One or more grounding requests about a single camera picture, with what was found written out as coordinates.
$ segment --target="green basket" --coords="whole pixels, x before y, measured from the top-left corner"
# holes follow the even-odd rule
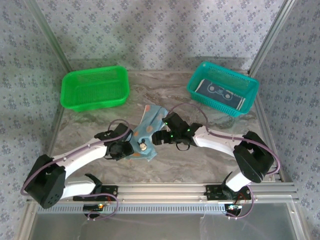
[[[237,110],[197,93],[196,89],[202,79],[208,79],[238,96],[244,97],[245,101],[241,109]],[[259,89],[259,82],[238,72],[204,61],[197,67],[186,89],[191,93],[192,99],[223,113],[229,114],[232,117],[238,117],[239,115],[247,114],[250,111]]]
[[[122,105],[129,93],[127,70],[123,66],[107,66],[65,75],[60,102],[67,109],[82,112]]]

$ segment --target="blue cloth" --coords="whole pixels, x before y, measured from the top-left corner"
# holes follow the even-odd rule
[[[147,159],[149,162],[157,155],[152,143],[152,134],[164,127],[165,124],[162,119],[167,114],[168,111],[164,107],[157,105],[145,106],[141,122],[134,129],[130,140],[134,153],[127,156],[127,159]]]

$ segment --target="cloth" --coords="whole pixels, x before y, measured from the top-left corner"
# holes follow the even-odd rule
[[[203,79],[195,92],[236,110],[240,110],[246,100],[244,97],[238,96],[208,79]]]
[[[167,109],[157,105],[146,105],[140,124],[133,130],[130,144],[134,153],[126,159],[147,159],[151,161],[156,155],[152,143],[152,134],[164,127],[162,119],[168,114]]]

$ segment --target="patterned wallpaper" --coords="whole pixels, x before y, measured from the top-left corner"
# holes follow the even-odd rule
[[[283,0],[37,0],[74,70],[248,70]]]
[[[0,239],[13,239],[20,188],[52,138],[64,70],[23,1],[0,1]]]
[[[299,0],[258,70],[283,169],[320,240],[320,2]]]

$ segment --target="black bracket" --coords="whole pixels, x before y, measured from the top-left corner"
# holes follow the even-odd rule
[[[118,186],[116,185],[102,185],[100,188],[100,194],[111,194],[114,195],[115,197],[118,196]],[[101,196],[89,196],[89,197],[82,197],[82,196],[74,196],[73,201],[75,202],[105,202],[105,201],[111,201],[114,202],[116,201],[112,197],[101,195]]]
[[[128,130],[128,127],[123,123],[119,123],[115,130],[108,130],[104,132],[97,133],[94,135],[94,138],[103,140],[109,140],[116,138],[122,134],[124,134]],[[130,140],[126,141],[129,136],[133,135],[133,131],[130,129],[126,135],[122,138],[114,141],[107,141],[104,143],[107,146],[107,150],[105,155],[111,156],[110,158],[104,157],[105,159],[113,159],[119,161],[120,159],[125,158],[134,153],[134,149],[130,144]]]
[[[53,158],[44,154],[37,158],[28,177],[29,179],[38,169],[53,161]],[[25,191],[36,200],[44,209],[55,205],[64,193],[66,171],[64,166],[56,163],[43,169],[26,186]]]
[[[267,146],[253,131],[248,131],[243,137]],[[233,154],[241,173],[254,183],[261,183],[274,163],[274,157],[268,151],[246,141],[235,146]]]
[[[190,148],[190,145],[197,147],[193,140],[193,136],[198,128],[202,127],[202,124],[192,123],[191,125],[188,125],[187,122],[183,121],[175,112],[169,113],[165,118],[162,118],[162,121],[168,126],[170,131],[156,131],[152,135],[152,143],[154,145],[176,144],[179,149],[178,144],[184,144],[188,145],[186,150]]]
[[[208,201],[221,201],[221,200],[232,200],[232,201],[241,201],[241,200],[251,200],[250,190],[247,186],[241,188],[238,192],[235,192],[233,195],[226,195],[223,191],[222,185],[206,185],[205,193]]]

